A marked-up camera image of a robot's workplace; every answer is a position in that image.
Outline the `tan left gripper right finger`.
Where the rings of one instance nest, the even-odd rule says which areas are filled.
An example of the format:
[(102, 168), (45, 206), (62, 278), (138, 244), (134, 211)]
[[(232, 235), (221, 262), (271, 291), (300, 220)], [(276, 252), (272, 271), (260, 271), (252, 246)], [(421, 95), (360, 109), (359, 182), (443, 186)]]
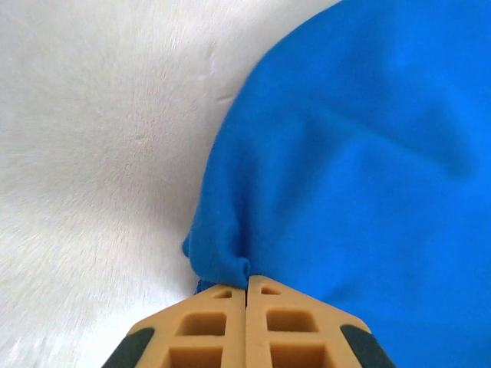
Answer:
[(358, 317), (264, 276), (251, 276), (246, 368), (396, 368)]

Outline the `blue t-shirt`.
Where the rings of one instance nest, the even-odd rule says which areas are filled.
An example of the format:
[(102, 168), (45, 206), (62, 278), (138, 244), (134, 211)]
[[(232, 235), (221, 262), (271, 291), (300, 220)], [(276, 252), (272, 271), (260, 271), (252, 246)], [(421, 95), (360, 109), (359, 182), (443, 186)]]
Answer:
[(185, 255), (361, 318), (397, 368), (491, 368), (491, 0), (341, 0), (231, 106)]

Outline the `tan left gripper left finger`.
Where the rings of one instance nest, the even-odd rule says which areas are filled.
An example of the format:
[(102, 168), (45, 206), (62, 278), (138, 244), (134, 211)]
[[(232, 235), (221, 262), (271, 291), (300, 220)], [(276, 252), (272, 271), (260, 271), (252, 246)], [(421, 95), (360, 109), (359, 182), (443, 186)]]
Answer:
[(216, 285), (134, 324), (101, 368), (246, 368), (246, 292)]

